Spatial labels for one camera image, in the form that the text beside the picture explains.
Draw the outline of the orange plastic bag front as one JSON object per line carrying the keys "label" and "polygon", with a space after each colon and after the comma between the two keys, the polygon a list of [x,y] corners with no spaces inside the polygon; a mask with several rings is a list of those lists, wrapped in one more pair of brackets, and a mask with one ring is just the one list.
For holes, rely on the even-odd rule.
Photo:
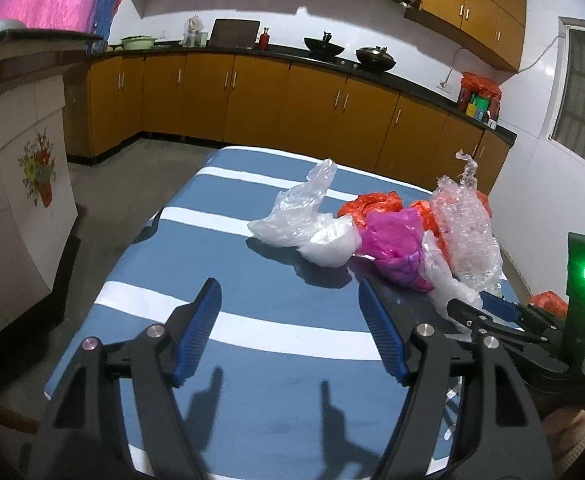
{"label": "orange plastic bag front", "polygon": [[561,296],[558,296],[558,294],[555,294],[555,292],[552,292],[551,290],[533,295],[529,300],[529,304],[544,311],[550,312],[562,320],[567,318],[567,302]]}

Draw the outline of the orange plastic bag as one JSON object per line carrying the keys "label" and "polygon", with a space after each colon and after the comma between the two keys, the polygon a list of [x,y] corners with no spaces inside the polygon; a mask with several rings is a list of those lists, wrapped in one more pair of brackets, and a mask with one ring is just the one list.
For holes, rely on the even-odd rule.
{"label": "orange plastic bag", "polygon": [[529,304],[544,311],[550,312],[562,320],[567,318],[567,302],[561,296],[558,296],[558,294],[555,294],[555,292],[552,292],[551,290],[533,295],[529,300]]}
{"label": "orange plastic bag", "polygon": [[337,216],[352,217],[355,223],[364,223],[370,212],[399,212],[403,208],[403,200],[395,191],[389,193],[373,192],[359,195],[340,207]]}
{"label": "orange plastic bag", "polygon": [[447,262],[450,262],[450,256],[447,246],[445,246],[445,241],[441,237],[437,220],[435,218],[435,215],[433,214],[433,211],[431,210],[430,203],[428,202],[428,200],[415,200],[415,202],[411,203],[410,208],[415,209],[419,213],[419,217],[421,217],[422,220],[423,229],[425,231],[433,232],[434,236],[436,237],[437,245],[441,250],[443,257],[445,257],[445,260],[447,260]]}

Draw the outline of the magenta plastic bag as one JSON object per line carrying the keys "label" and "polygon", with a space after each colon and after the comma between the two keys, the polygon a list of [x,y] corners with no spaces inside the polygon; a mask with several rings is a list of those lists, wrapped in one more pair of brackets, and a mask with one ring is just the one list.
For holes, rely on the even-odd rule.
{"label": "magenta plastic bag", "polygon": [[422,217],[414,208],[366,214],[359,254],[371,257],[378,272],[395,284],[430,292],[422,276],[424,251]]}

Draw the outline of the orange plastic bag back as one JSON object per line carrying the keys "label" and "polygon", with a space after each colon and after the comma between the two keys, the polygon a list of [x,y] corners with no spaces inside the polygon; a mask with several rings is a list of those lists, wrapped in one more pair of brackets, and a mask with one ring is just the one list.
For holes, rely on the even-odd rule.
{"label": "orange plastic bag back", "polygon": [[359,195],[340,207],[337,216],[352,217],[355,223],[364,223],[370,212],[399,212],[403,208],[403,200],[395,191],[389,193],[373,192]]}

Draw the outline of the clear plastic bag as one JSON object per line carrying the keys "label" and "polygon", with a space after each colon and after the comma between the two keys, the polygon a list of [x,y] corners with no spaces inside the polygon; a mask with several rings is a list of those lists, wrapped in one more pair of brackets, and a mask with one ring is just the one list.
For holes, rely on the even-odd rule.
{"label": "clear plastic bag", "polygon": [[295,248],[317,266],[344,266],[360,248],[362,238],[350,214],[336,218],[319,211],[336,172],[332,159],[318,162],[306,182],[280,191],[271,212],[250,221],[248,230],[268,246]]}

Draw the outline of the blue striped tablecloth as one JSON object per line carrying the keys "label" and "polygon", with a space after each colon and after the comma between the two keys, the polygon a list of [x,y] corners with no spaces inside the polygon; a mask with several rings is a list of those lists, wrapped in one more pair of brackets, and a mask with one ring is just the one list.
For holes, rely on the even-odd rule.
{"label": "blue striped tablecloth", "polygon": [[114,266],[73,336],[131,339],[195,299],[208,278],[221,312],[195,374],[175,391],[190,445],[215,479],[366,479],[407,392],[361,313],[354,258],[336,269],[255,240],[310,157],[267,148],[214,153]]}

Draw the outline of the red bag covered appliance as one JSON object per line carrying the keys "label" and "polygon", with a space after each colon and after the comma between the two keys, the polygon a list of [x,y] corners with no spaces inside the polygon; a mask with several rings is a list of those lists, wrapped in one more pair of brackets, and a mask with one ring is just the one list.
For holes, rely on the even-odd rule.
{"label": "red bag covered appliance", "polygon": [[501,110],[502,91],[491,79],[464,72],[457,108],[478,122],[496,122]]}

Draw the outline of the black wok with lid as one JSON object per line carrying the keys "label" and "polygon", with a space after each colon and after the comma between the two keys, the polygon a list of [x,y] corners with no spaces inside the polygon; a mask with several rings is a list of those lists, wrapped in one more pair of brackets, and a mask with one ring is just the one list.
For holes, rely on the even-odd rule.
{"label": "black wok with lid", "polygon": [[362,70],[382,73],[396,66],[395,59],[387,52],[386,47],[363,47],[355,50],[355,55]]}

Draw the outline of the black pot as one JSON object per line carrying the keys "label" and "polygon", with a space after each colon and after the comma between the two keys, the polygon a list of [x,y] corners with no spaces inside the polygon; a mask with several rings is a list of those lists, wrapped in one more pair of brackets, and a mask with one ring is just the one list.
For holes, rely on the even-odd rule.
{"label": "black pot", "polygon": [[344,47],[332,42],[333,35],[330,32],[323,32],[322,38],[303,38],[303,42],[307,49],[319,58],[327,58],[331,60],[343,53]]}

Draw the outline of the wooden lower cabinets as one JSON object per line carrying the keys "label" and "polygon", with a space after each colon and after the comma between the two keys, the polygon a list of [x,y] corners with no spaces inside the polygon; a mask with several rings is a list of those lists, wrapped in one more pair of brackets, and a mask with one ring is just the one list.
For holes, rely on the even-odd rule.
{"label": "wooden lower cabinets", "polygon": [[142,134],[276,148],[431,190],[474,157],[489,193],[515,138],[389,79],[266,53],[93,58],[66,73],[67,153],[102,159]]}

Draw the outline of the red bottle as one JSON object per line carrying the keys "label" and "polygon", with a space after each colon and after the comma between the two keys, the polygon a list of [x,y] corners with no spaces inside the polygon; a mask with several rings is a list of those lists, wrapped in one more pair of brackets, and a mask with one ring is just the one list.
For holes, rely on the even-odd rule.
{"label": "red bottle", "polygon": [[268,50],[268,44],[270,43],[270,34],[268,33],[268,27],[263,29],[259,37],[259,49],[261,51]]}

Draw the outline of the dark cutting board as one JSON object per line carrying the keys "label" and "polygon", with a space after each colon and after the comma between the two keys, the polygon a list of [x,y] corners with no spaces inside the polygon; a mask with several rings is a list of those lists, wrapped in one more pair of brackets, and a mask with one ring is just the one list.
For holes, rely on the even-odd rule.
{"label": "dark cutting board", "polygon": [[208,46],[214,48],[252,49],[257,42],[260,22],[217,18],[212,26]]}

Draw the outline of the green bowl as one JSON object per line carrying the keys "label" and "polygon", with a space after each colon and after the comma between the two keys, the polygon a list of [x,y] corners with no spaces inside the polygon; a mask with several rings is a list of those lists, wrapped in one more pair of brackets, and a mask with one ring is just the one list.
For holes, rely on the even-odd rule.
{"label": "green bowl", "polygon": [[149,50],[155,46],[156,41],[157,39],[153,36],[128,36],[121,39],[121,47],[125,51]]}

